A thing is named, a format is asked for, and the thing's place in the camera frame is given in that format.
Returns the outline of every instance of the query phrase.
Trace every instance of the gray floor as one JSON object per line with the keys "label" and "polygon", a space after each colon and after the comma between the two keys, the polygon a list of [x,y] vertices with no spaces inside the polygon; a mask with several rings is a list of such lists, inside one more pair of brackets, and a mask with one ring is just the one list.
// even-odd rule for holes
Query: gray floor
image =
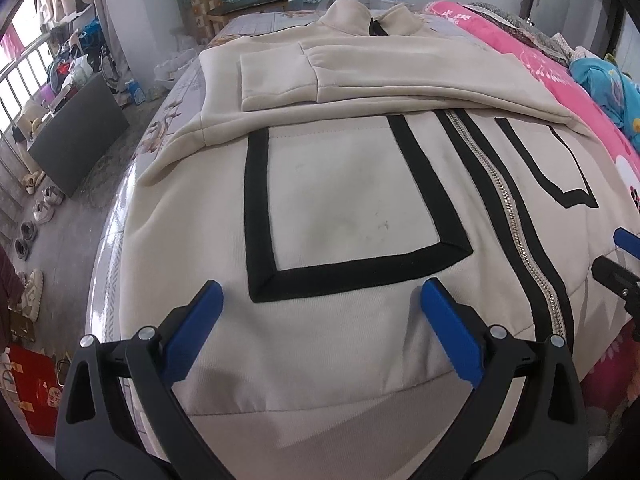
{"label": "gray floor", "polygon": [[[27,261],[10,252],[16,270],[39,268],[44,274],[40,317],[36,322],[36,343],[25,342],[35,351],[44,349],[60,358],[73,355],[84,333],[86,303],[95,252],[111,202],[130,157],[162,98],[136,107],[129,105],[124,115],[129,128],[98,161],[74,195],[56,207],[50,222],[38,227],[38,236]],[[33,205],[50,180],[46,178],[25,204],[23,218],[33,220]]]}

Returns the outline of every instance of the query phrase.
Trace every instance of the metal zipper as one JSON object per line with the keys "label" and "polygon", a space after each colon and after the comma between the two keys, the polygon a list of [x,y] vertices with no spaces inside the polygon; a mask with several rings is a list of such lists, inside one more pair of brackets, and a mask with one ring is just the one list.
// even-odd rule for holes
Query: metal zipper
{"label": "metal zipper", "polygon": [[526,241],[524,239],[524,233],[522,231],[520,219],[518,217],[515,202],[513,200],[513,197],[511,196],[509,188],[505,184],[498,170],[473,140],[471,134],[469,133],[469,130],[466,129],[466,126],[460,121],[460,118],[451,110],[446,110],[446,114],[460,137],[465,141],[465,144],[469,147],[478,161],[482,164],[485,171],[489,174],[491,180],[494,183],[494,186],[498,190],[498,193],[500,194],[500,200],[502,202],[502,207],[509,223],[511,237],[513,238],[513,241],[516,245],[518,254],[520,255],[520,259],[522,260],[522,263],[526,267],[531,277],[538,284],[546,299],[546,306],[549,310],[551,318],[552,332],[554,334],[561,335],[564,339],[566,339],[564,320],[562,319],[562,312],[560,311],[558,297],[549,280],[537,266],[533,257],[529,254],[529,248],[527,247]]}

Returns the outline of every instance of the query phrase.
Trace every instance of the silver bolt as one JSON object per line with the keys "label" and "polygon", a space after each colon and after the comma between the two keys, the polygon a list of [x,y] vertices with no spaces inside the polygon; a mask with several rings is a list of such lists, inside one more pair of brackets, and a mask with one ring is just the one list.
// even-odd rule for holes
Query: silver bolt
{"label": "silver bolt", "polygon": [[504,339],[507,337],[507,329],[501,325],[493,325],[489,329],[489,333],[496,339]]}
{"label": "silver bolt", "polygon": [[558,348],[562,348],[564,346],[564,338],[559,336],[558,334],[553,334],[551,336],[551,344],[553,346],[557,346]]}
{"label": "silver bolt", "polygon": [[142,341],[149,341],[155,335],[156,329],[152,326],[145,326],[140,329],[140,332],[138,332],[138,337],[142,339]]}
{"label": "silver bolt", "polygon": [[94,336],[92,336],[91,334],[87,334],[83,336],[82,339],[80,340],[80,346],[82,348],[89,348],[89,346],[94,344],[94,340],[95,340]]}

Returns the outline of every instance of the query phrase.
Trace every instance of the white sneaker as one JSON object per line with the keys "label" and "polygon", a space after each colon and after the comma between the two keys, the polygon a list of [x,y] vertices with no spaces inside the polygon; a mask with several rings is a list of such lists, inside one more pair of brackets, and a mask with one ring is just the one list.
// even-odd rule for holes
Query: white sneaker
{"label": "white sneaker", "polygon": [[22,314],[34,323],[38,320],[38,314],[40,313],[43,283],[42,271],[40,269],[34,269],[27,280],[27,285],[24,287],[22,299],[20,300]]}
{"label": "white sneaker", "polygon": [[55,213],[53,206],[44,202],[44,200],[38,200],[36,205],[33,206],[33,217],[38,224],[44,224],[53,218]]}
{"label": "white sneaker", "polygon": [[59,205],[65,198],[65,195],[60,191],[59,187],[47,186],[42,190],[44,201],[51,205]]}

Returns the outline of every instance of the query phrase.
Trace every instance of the metal railing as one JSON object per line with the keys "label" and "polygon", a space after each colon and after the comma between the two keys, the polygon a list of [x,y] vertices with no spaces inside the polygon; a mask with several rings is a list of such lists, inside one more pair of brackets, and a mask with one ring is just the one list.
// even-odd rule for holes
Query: metal railing
{"label": "metal railing", "polygon": [[[29,170],[8,136],[17,126],[16,121],[24,104],[47,83],[47,68],[52,60],[47,44],[48,39],[49,34],[43,34],[28,44],[23,53],[0,72],[0,146],[2,143],[6,144],[9,148],[7,155],[15,158],[18,162],[17,167],[24,171],[22,174],[15,174],[2,155],[0,155],[0,166],[21,189],[24,189],[21,180],[25,174],[29,173]],[[16,220],[2,207],[5,200],[12,202],[20,211],[24,208],[20,201],[16,200],[9,190],[0,184],[0,218],[5,219],[15,229],[17,227]],[[0,239],[8,243],[11,243],[12,240],[11,236],[3,232],[2,229],[0,229]]]}

